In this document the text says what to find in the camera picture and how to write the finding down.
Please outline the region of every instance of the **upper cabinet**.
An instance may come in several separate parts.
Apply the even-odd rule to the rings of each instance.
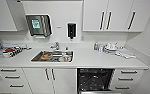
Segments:
[[[0,0],[0,31],[27,30],[25,11],[17,0]]]
[[[84,0],[83,31],[141,32],[149,17],[150,0]]]
[[[143,31],[150,18],[150,0],[134,0],[125,30]]]
[[[84,0],[83,31],[102,31],[108,0]]]

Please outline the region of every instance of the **paper towel dispenser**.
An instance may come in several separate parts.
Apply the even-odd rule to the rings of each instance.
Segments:
[[[44,35],[47,37],[52,34],[48,15],[27,15],[26,19],[31,36]]]

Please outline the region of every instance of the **bottle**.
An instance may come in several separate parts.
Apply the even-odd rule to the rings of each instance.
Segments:
[[[94,44],[94,50],[98,50],[98,42]]]

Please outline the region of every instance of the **kitchen appliance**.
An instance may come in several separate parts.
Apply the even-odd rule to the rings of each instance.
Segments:
[[[78,92],[109,91],[109,83],[114,69],[78,68]]]
[[[80,94],[121,94],[119,91],[86,91],[80,92]]]
[[[47,37],[52,34],[48,15],[27,15],[26,19],[31,36],[43,35]]]

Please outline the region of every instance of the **soap dispenser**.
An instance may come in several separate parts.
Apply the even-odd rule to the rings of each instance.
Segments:
[[[68,23],[68,37],[72,40],[76,37],[76,24],[75,23]]]

